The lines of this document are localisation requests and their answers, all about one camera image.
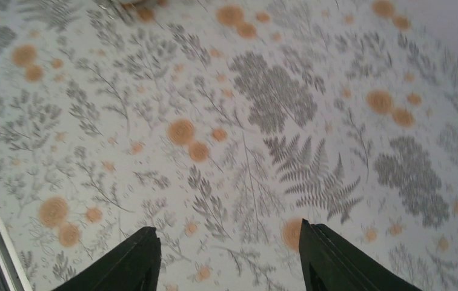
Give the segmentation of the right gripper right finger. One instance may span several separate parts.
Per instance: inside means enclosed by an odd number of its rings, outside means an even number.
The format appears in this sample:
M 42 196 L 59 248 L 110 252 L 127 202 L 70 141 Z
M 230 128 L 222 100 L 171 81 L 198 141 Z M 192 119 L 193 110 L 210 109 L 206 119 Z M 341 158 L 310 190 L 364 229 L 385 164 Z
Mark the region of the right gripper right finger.
M 307 291 L 418 290 L 325 224 L 302 220 L 299 254 Z

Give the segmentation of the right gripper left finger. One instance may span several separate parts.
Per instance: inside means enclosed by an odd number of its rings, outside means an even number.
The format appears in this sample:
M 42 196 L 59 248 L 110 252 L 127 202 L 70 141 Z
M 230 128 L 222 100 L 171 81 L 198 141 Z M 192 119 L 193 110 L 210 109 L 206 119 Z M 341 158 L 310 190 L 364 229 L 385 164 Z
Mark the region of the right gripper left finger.
M 56 290 L 156 291 L 160 266 L 161 241 L 145 226 Z

